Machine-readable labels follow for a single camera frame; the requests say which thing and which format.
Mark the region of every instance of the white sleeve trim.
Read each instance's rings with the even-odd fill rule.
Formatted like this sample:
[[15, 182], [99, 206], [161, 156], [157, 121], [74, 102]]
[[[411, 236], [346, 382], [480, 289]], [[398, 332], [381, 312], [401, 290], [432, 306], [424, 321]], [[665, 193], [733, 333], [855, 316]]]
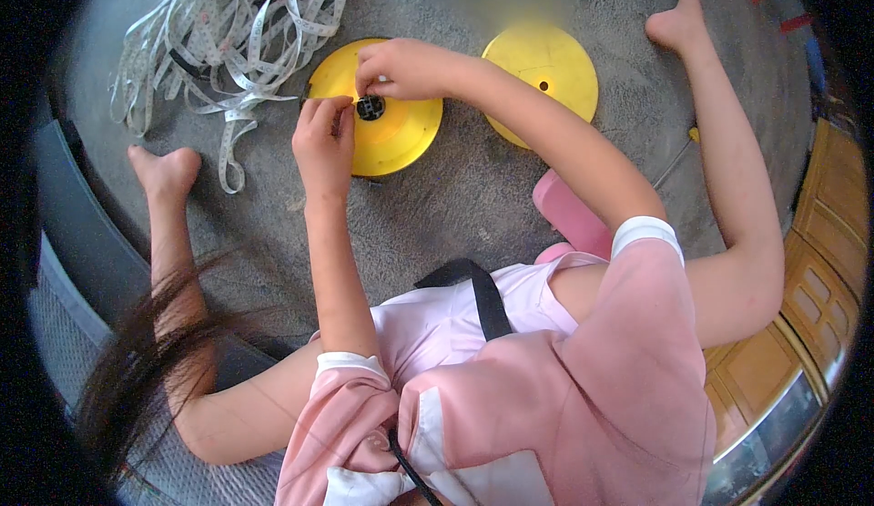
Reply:
[[379, 365], [379, 360], [375, 356], [365, 358], [352, 352], [324, 352], [316, 357], [316, 360], [319, 362], [319, 367], [315, 370], [315, 378], [319, 378], [326, 369], [358, 368], [369, 369], [386, 381], [389, 380], [386, 371]]
[[680, 264], [683, 267], [686, 266], [683, 250], [680, 248], [680, 243], [676, 241], [674, 229], [658, 217], [653, 216], [632, 217], [618, 228], [613, 237], [611, 260], [615, 260], [616, 256], [635, 240], [642, 238], [659, 238], [667, 242], [676, 251], [676, 255], [680, 256]]

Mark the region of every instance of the pink plastic object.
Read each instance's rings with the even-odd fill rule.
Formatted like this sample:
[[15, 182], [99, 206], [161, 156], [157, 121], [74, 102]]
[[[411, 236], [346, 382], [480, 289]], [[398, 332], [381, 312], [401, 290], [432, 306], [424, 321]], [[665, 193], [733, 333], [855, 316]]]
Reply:
[[[585, 251], [610, 260], [613, 235], [565, 184], [555, 170], [550, 169], [534, 186], [534, 206], [555, 227], [576, 251]], [[540, 254], [540, 260], [546, 251]]]
[[542, 265], [543, 263], [552, 263], [566, 253], [570, 253], [574, 247], [566, 242], [559, 242], [540, 252], [540, 255], [534, 260], [534, 265]]

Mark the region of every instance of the yellow disc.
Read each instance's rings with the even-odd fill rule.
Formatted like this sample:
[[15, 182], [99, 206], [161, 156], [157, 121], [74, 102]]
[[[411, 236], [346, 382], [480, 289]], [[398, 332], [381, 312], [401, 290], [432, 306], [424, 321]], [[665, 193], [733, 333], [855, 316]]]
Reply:
[[[310, 78], [308, 97], [351, 96], [355, 102], [358, 51], [385, 39], [354, 41], [331, 53]], [[352, 174], [377, 177], [409, 166], [428, 149], [443, 117], [443, 100], [400, 101], [386, 98], [382, 117], [363, 120], [355, 114]]]
[[[564, 31], [546, 24], [519, 24], [492, 40], [483, 58], [557, 99], [586, 121], [595, 117], [595, 66], [577, 40]], [[528, 149], [504, 125], [487, 119], [501, 136]]]

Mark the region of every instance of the gray floor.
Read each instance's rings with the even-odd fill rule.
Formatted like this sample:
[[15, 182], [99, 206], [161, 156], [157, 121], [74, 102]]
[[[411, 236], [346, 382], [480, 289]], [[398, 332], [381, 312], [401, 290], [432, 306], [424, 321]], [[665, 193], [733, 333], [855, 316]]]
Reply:
[[[810, 136], [810, 98], [803, 41], [779, 34], [778, 19], [749, 0], [703, 0], [708, 27], [766, 156], [781, 219], [787, 224]], [[232, 265], [213, 272], [204, 289], [221, 307], [283, 305], [271, 324], [295, 342], [315, 329], [304, 232], [303, 190], [290, 149], [295, 102], [256, 108], [260, 127], [243, 138], [237, 157], [246, 190], [227, 195], [216, 163], [224, 127], [219, 115], [198, 116], [179, 101], [158, 104], [145, 141], [109, 120], [107, 83], [127, 27], [158, 0], [91, 0], [71, 27], [59, 62], [62, 104], [78, 129], [90, 180], [132, 242], [147, 250], [147, 209], [125, 148], [156, 153], [190, 146], [204, 166], [190, 205], [195, 252], [245, 245]], [[595, 63], [600, 99], [594, 124], [656, 182], [687, 257], [722, 249], [708, 206], [697, 147], [686, 146], [694, 120], [682, 65], [647, 40], [647, 16], [676, 0], [349, 0], [343, 27], [283, 93], [299, 93], [318, 61], [365, 36], [411, 36], [480, 54], [506, 17], [537, 10], [553, 15]], [[486, 268], [531, 262], [560, 240], [538, 215], [530, 192], [546, 166], [501, 139], [477, 111], [447, 101], [430, 150], [379, 185], [355, 180], [349, 218], [362, 280], [371, 303], [407, 291], [449, 258], [470, 256]]]

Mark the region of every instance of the finger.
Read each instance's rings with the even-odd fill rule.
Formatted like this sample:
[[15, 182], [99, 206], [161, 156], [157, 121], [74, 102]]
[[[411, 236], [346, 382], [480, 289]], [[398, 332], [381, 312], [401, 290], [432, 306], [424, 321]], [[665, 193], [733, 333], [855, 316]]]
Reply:
[[355, 90], [358, 96], [367, 94], [367, 87], [375, 83], [379, 76], [385, 73], [385, 69], [381, 56], [374, 56], [358, 63], [358, 69], [355, 71]]
[[368, 94], [375, 94], [377, 96], [382, 97], [393, 97], [395, 99], [401, 99], [400, 87], [397, 83], [392, 83], [391, 81], [387, 81], [386, 83], [374, 83], [367, 87]]
[[303, 103], [303, 107], [300, 108], [300, 115], [297, 116], [297, 124], [299, 126], [309, 125], [309, 123], [312, 122], [313, 117], [315, 117], [315, 110], [318, 109], [321, 103], [322, 98], [320, 97], [308, 98], [307, 101]]
[[315, 116], [311, 121], [311, 125], [320, 132], [331, 133], [334, 126], [336, 115], [343, 111], [345, 107], [352, 105], [350, 96], [329, 97], [322, 100], [319, 108], [315, 110]]
[[355, 151], [355, 111], [352, 106], [344, 109], [340, 115], [339, 140], [344, 151]]
[[367, 45], [366, 47], [362, 47], [358, 51], [358, 64], [365, 63], [374, 56], [377, 56], [379, 53], [379, 49], [382, 47], [383, 43], [373, 43], [372, 45]]

